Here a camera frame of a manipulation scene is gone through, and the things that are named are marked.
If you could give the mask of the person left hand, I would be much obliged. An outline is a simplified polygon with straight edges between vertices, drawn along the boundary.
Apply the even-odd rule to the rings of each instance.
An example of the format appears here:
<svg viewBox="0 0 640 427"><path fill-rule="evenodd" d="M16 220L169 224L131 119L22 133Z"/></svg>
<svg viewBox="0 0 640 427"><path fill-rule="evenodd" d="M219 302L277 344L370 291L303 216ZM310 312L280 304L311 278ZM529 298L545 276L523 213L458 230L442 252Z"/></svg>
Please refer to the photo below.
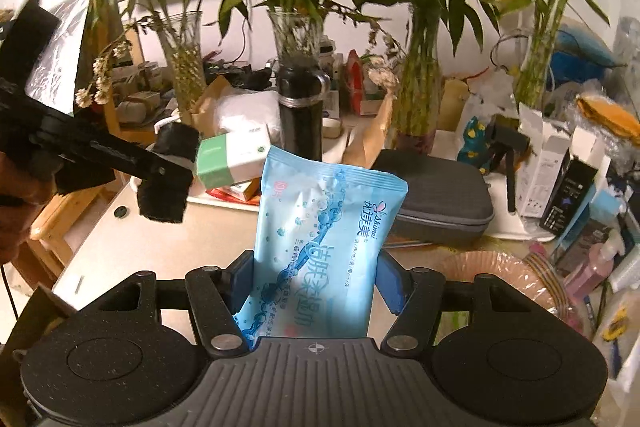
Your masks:
<svg viewBox="0 0 640 427"><path fill-rule="evenodd" d="M52 176L34 178L1 153L1 195L18 200L16 206L1 206L1 263L12 262L30 235L30 228L55 192Z"/></svg>

